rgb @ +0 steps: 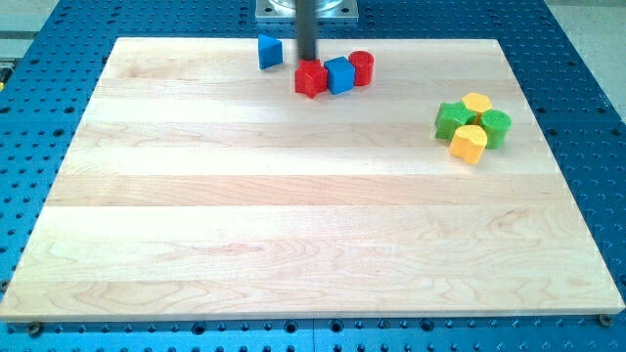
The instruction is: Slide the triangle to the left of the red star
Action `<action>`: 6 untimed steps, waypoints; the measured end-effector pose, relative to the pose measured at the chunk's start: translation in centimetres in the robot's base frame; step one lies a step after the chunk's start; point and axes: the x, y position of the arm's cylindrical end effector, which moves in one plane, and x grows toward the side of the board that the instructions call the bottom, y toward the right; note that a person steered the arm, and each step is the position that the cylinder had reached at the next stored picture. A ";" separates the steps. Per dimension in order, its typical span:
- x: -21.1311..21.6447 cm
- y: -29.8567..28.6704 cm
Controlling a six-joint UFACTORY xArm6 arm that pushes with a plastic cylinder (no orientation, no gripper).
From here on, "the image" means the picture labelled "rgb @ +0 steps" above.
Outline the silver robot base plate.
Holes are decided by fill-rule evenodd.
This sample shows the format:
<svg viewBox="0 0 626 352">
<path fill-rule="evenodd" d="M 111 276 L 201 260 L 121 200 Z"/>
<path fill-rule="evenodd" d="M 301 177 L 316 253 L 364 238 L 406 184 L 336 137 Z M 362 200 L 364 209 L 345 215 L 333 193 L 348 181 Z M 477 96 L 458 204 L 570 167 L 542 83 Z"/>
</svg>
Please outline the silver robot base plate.
<svg viewBox="0 0 626 352">
<path fill-rule="evenodd" d="M 293 22 L 296 14 L 296 0 L 256 0 L 255 19 L 257 22 Z M 357 0 L 318 0 L 316 17 L 321 22 L 358 22 Z"/>
</svg>

